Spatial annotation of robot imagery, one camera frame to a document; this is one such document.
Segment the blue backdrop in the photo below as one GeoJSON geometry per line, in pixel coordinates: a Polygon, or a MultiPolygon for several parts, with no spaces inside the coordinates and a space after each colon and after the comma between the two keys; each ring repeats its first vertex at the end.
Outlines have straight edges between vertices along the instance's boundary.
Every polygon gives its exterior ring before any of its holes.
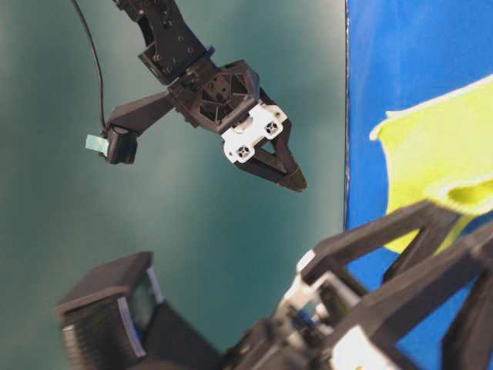
{"type": "MultiPolygon", "coordinates": [[[[408,108],[493,73],[493,2],[349,0],[349,17],[346,226],[352,228],[383,216],[386,210],[384,153],[379,143],[368,139],[370,131],[385,119],[385,112],[408,108]]],[[[350,269],[373,289],[395,256],[381,248],[350,269]]],[[[440,340],[466,294],[467,289],[459,291],[400,341],[399,347],[421,367],[440,368],[440,340]]]]}

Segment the robotic arm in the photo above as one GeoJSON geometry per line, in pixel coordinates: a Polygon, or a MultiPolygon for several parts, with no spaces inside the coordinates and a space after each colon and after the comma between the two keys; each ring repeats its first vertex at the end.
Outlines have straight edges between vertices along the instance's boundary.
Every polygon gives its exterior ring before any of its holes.
{"type": "Polygon", "coordinates": [[[259,320],[224,355],[163,301],[150,272],[149,253],[103,265],[57,306],[72,366],[79,370],[417,369],[395,343],[473,281],[469,297],[443,338],[442,367],[486,369],[493,352],[493,223],[436,254],[457,217],[424,201],[323,240],[300,260],[293,284],[273,314],[259,320]],[[411,230],[420,232],[376,291],[368,292],[346,270],[346,264],[411,230]],[[138,293],[143,284],[147,294],[138,293]],[[146,310],[139,308],[139,301],[147,302],[146,310]]]}
{"type": "Polygon", "coordinates": [[[243,61],[218,67],[183,20],[174,0],[114,0],[138,24],[146,42],[139,58],[167,91],[117,106],[86,147],[109,163],[133,163],[137,138],[170,110],[193,127],[220,135],[236,167],[295,191],[307,187],[288,147],[291,121],[260,88],[243,61]],[[263,146],[271,143],[273,152],[263,146]]]}

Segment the black cable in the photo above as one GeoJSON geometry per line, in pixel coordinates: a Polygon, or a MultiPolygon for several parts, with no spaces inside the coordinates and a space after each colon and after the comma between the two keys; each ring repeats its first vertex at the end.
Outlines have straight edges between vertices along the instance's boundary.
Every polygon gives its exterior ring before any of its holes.
{"type": "Polygon", "coordinates": [[[102,134],[106,135],[106,121],[105,121],[105,107],[104,107],[104,85],[102,83],[102,72],[101,65],[99,64],[98,53],[96,52],[96,45],[94,44],[94,40],[92,39],[91,31],[89,30],[89,26],[87,25],[86,18],[82,13],[82,10],[77,3],[77,0],[72,0],[72,4],[74,5],[75,10],[77,11],[77,15],[80,18],[82,25],[86,31],[87,40],[89,41],[89,46],[91,49],[92,56],[94,57],[94,62],[96,64],[96,74],[98,75],[99,80],[99,119],[101,120],[102,126],[102,134]]]}

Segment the yellow-green towel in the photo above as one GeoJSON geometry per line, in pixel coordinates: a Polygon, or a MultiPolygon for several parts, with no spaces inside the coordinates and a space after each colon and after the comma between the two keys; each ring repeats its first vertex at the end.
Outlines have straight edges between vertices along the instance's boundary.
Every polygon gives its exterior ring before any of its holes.
{"type": "MultiPolygon", "coordinates": [[[[493,209],[493,75],[400,112],[370,134],[387,160],[387,213],[424,198],[464,216],[441,249],[493,209]]],[[[416,233],[387,245],[402,252],[416,233]]]]}

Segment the teal backdrop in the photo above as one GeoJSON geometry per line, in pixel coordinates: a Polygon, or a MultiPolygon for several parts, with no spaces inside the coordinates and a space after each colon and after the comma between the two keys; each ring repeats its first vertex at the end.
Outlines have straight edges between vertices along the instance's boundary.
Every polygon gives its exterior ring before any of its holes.
{"type": "MultiPolygon", "coordinates": [[[[113,106],[163,90],[137,26],[80,0],[113,106]]],[[[344,0],[179,0],[214,61],[245,59],[293,121],[302,194],[237,170],[221,140],[172,113],[133,166],[84,149],[97,80],[69,0],[0,1],[0,368],[67,369],[54,306],[91,267],[154,251],[166,298],[223,350],[288,288],[297,260],[342,230],[344,0]]]]}

